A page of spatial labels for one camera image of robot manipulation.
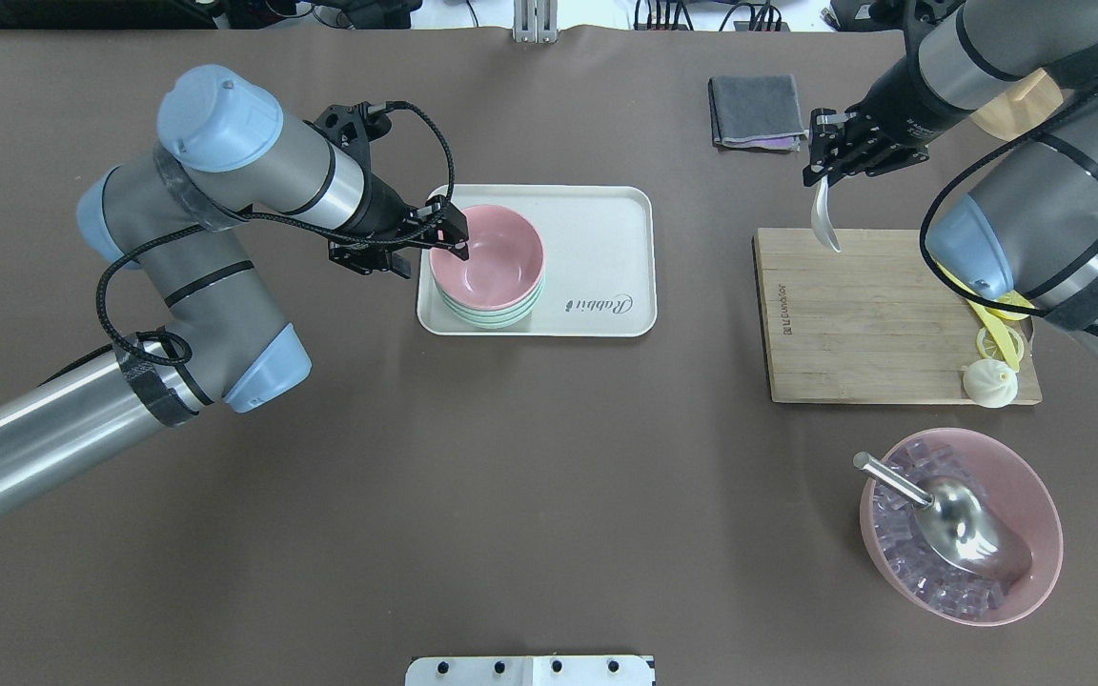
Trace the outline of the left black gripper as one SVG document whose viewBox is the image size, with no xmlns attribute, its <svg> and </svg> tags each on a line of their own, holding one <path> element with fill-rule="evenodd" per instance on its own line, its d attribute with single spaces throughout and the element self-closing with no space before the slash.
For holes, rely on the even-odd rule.
<svg viewBox="0 0 1098 686">
<path fill-rule="evenodd" d="M 372 171 L 371 142 L 392 128 L 388 116 L 392 111 L 389 104 L 332 105 L 314 122 L 315 130 L 362 172 L 360 205 L 333 230 L 339 238 L 330 238 L 330 261 L 363 275 L 385 271 L 411 278 L 413 268 L 400 254 L 406 247 L 440 248 L 458 260 L 469 260 L 469 222 L 461 209 L 435 195 L 416 212 Z"/>
</svg>

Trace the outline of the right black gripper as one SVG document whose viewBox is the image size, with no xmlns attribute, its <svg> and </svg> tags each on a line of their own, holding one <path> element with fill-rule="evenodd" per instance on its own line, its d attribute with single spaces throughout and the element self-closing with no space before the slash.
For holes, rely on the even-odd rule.
<svg viewBox="0 0 1098 686">
<path fill-rule="evenodd" d="M 845 111 L 813 110 L 809 162 L 802 172 L 806 188 L 821 182 L 832 187 L 849 175 L 885 175 L 929 159 L 925 140 L 915 138 L 908 130 L 885 130 L 884 123 L 866 111 L 869 104 L 881 112 L 893 106 L 894 116 L 903 122 L 906 106 L 925 111 L 931 97 L 867 95 L 863 103 Z"/>
</svg>

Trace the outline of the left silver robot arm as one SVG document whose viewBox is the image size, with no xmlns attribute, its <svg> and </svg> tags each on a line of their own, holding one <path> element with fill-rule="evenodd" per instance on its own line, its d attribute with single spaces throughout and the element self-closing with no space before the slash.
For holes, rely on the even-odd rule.
<svg viewBox="0 0 1098 686">
<path fill-rule="evenodd" d="M 266 220 L 328 243 L 360 274 L 408 277 L 402 249 L 469 257 L 453 188 L 423 207 L 372 170 L 394 100 L 313 122 L 210 64 L 164 95 L 152 151 L 80 198 L 77 225 L 107 260 L 97 320 L 108 342 L 0 407 L 0 516 L 217 401 L 237 413 L 299 385 L 309 352 L 234 229 Z"/>
</svg>

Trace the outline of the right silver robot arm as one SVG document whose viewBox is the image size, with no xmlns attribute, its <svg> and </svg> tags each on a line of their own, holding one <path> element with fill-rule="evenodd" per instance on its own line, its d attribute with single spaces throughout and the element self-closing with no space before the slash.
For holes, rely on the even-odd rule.
<svg viewBox="0 0 1098 686">
<path fill-rule="evenodd" d="M 935 25 L 901 11 L 905 55 L 845 111 L 810 117 L 806 185 L 886 175 L 993 97 L 1044 72 L 1069 100 L 982 157 L 988 175 L 926 213 L 920 251 L 959 295 L 1017 292 L 1098 357 L 1098 1 L 963 1 Z"/>
</svg>

